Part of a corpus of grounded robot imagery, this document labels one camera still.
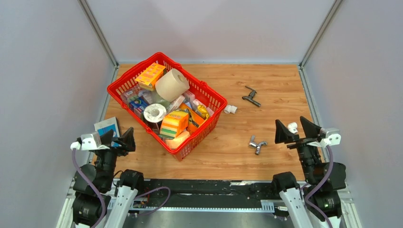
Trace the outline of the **red plastic shopping basket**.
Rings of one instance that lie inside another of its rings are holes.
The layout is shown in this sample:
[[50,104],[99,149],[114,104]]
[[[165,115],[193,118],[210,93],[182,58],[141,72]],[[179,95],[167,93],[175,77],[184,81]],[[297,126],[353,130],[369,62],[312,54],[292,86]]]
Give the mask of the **red plastic shopping basket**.
[[[139,89],[140,86],[135,79],[143,73],[148,66],[153,63],[157,63],[167,67],[169,70],[177,69],[180,71],[186,80],[190,83],[190,91],[195,94],[195,97],[199,99],[203,104],[207,105],[214,111],[212,117],[206,120],[195,133],[192,133],[188,139],[186,139],[176,149],[170,149],[162,139],[153,133],[150,127],[148,127],[136,114],[129,109],[129,106],[124,104],[120,95],[131,88]],[[181,64],[173,61],[167,55],[162,52],[157,52],[150,56],[148,59],[136,64],[123,75],[115,80],[107,87],[108,93],[114,98],[123,109],[125,109],[145,130],[149,133],[164,149],[174,156],[178,161],[181,161],[186,155],[188,155],[193,148],[195,148],[216,126],[221,112],[227,106],[227,100],[221,96],[218,92],[212,89],[206,82],[201,81],[186,71]]]

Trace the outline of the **white elbow fitting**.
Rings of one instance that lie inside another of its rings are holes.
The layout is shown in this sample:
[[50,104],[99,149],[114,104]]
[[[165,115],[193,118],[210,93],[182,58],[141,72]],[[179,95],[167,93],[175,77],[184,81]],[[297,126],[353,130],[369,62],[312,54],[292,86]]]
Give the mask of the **white elbow fitting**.
[[236,106],[234,106],[234,105],[227,105],[225,108],[224,108],[224,113],[226,113],[226,114],[235,114],[236,113],[236,111],[237,111],[237,107]]
[[298,134],[297,123],[296,122],[289,123],[287,125],[287,129],[293,134]]

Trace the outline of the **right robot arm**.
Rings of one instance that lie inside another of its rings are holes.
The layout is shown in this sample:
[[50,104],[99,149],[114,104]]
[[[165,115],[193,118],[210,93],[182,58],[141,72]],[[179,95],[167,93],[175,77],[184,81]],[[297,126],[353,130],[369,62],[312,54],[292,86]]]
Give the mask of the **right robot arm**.
[[338,228],[342,203],[338,190],[346,188],[346,166],[334,161],[331,146],[341,142],[340,131],[323,128],[301,116],[305,133],[301,138],[296,123],[285,126],[275,121],[275,143],[295,149],[307,186],[301,187],[291,172],[273,176],[271,192],[285,203],[296,228]]

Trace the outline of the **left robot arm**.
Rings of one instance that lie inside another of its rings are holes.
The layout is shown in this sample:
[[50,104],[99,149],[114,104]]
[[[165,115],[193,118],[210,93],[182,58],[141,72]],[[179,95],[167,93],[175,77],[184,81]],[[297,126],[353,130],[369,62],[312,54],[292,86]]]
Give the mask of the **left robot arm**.
[[[76,168],[73,190],[73,223],[77,228],[121,228],[135,197],[145,191],[144,175],[134,170],[125,170],[116,183],[115,202],[107,211],[111,196],[115,167],[119,156],[135,151],[134,128],[130,127],[120,137],[113,130],[103,135],[98,132],[83,134],[70,146],[73,165]],[[78,166],[76,152],[93,152],[94,164]]]

